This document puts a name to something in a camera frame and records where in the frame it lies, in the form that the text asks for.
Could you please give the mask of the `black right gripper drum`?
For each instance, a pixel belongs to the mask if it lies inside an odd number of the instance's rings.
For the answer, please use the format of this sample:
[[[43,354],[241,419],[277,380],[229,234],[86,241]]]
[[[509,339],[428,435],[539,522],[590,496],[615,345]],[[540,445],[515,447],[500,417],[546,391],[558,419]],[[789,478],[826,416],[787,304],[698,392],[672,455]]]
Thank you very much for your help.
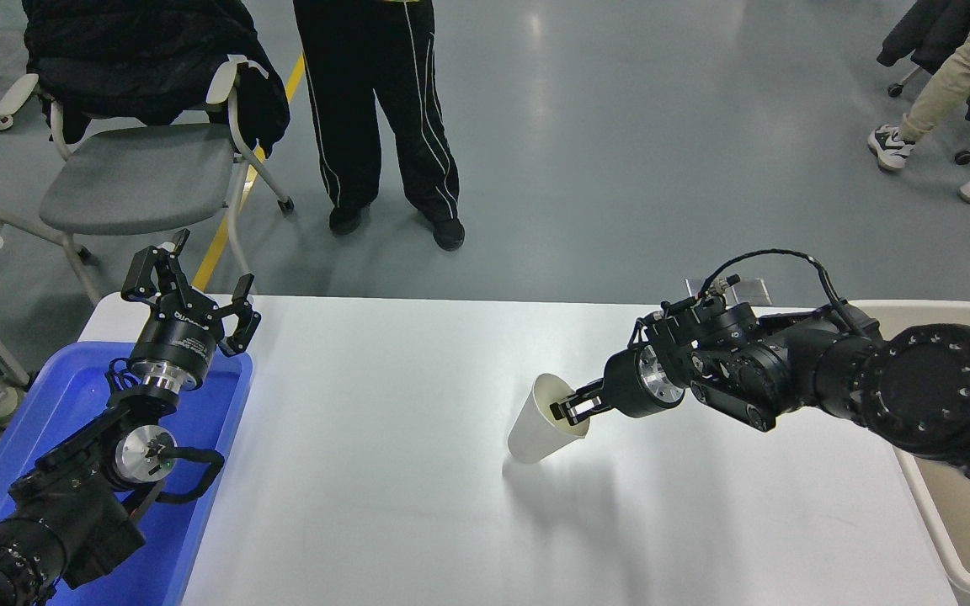
[[[605,364],[604,403],[625,417],[664,410],[664,372],[649,345],[613,354]]]

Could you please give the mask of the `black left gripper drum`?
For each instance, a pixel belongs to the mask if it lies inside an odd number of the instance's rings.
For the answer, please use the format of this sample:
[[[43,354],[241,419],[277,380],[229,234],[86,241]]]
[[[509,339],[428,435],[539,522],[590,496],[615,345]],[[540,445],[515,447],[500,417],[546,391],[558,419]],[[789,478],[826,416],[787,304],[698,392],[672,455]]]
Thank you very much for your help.
[[[170,375],[177,382],[201,382],[211,367],[222,332],[211,327],[214,300],[181,302],[162,296],[155,303],[130,356],[138,377]]]

